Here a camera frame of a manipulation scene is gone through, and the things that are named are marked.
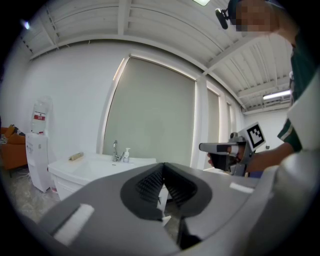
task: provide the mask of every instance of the person's arm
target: person's arm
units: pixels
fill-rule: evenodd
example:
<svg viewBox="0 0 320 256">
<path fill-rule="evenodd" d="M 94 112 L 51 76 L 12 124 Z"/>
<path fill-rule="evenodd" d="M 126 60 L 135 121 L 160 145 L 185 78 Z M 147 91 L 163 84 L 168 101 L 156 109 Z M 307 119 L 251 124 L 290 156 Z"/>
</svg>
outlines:
<svg viewBox="0 0 320 256">
<path fill-rule="evenodd" d="M 278 166 L 283 159 L 294 152 L 293 147 L 285 142 L 273 150 L 256 153 L 248 164 L 246 172 L 263 171 L 267 167 Z"/>
</svg>

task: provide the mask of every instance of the person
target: person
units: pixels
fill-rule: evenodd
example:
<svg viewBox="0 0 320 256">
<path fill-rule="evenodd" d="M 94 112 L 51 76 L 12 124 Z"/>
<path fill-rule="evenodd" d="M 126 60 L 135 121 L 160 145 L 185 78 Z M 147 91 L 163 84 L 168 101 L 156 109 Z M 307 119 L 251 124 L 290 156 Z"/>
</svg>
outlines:
<svg viewBox="0 0 320 256">
<path fill-rule="evenodd" d="M 290 80 L 290 89 L 291 102 L 294 103 L 307 88 L 317 69 L 304 42 L 303 31 L 275 1 L 230 0 L 228 12 L 229 16 L 230 12 L 235 14 L 233 16 L 235 20 L 231 23 L 235 23 L 237 29 L 265 35 L 277 33 L 292 45 L 293 79 Z M 283 144 L 273 150 L 255 153 L 246 168 L 246 172 L 263 171 L 267 167 L 279 165 L 284 158 L 302 149 L 298 135 L 289 119 L 285 121 L 278 138 L 283 141 Z M 244 147 L 240 147 L 237 154 L 238 161 L 242 159 L 243 154 Z"/>
</svg>

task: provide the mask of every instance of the faucet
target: faucet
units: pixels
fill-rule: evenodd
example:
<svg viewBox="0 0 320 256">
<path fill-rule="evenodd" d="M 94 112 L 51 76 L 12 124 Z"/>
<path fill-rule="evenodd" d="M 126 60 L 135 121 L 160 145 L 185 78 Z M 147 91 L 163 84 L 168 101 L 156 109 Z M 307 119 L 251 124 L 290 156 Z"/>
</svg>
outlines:
<svg viewBox="0 0 320 256">
<path fill-rule="evenodd" d="M 121 155 L 118 155 L 117 153 L 117 147 L 118 147 L 118 141 L 115 140 L 113 143 L 113 157 L 112 157 L 112 161 L 113 162 L 120 162 L 122 157 L 124 156 L 125 152 L 122 152 Z"/>
</svg>

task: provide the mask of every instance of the red label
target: red label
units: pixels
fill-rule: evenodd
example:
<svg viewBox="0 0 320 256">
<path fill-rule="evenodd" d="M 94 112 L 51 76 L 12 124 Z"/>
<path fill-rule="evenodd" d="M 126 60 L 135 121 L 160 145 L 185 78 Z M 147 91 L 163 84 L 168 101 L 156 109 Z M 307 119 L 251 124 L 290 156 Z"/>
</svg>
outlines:
<svg viewBox="0 0 320 256">
<path fill-rule="evenodd" d="M 42 121 L 44 121 L 44 120 L 46 119 L 46 117 L 45 117 L 45 116 L 39 116 L 39 115 L 35 114 L 34 117 L 33 117 L 33 119 L 37 119 L 37 120 L 42 120 Z"/>
</svg>

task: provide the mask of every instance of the hand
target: hand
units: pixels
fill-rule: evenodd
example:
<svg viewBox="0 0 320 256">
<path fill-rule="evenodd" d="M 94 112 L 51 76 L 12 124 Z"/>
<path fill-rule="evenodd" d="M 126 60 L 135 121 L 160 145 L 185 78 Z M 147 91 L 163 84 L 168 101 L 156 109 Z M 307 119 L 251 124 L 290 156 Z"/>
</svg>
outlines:
<svg viewBox="0 0 320 256">
<path fill-rule="evenodd" d="M 230 153 L 231 152 L 231 147 L 229 146 L 227 148 L 227 152 Z M 241 159 L 244 157 L 244 153 L 245 153 L 245 147 L 244 146 L 239 146 L 239 150 L 238 150 L 238 153 L 236 154 L 236 161 L 237 162 L 240 162 Z M 210 158 L 210 153 L 207 154 L 207 156 L 209 157 L 209 160 L 208 160 L 208 163 L 214 167 L 214 164 Z"/>
</svg>

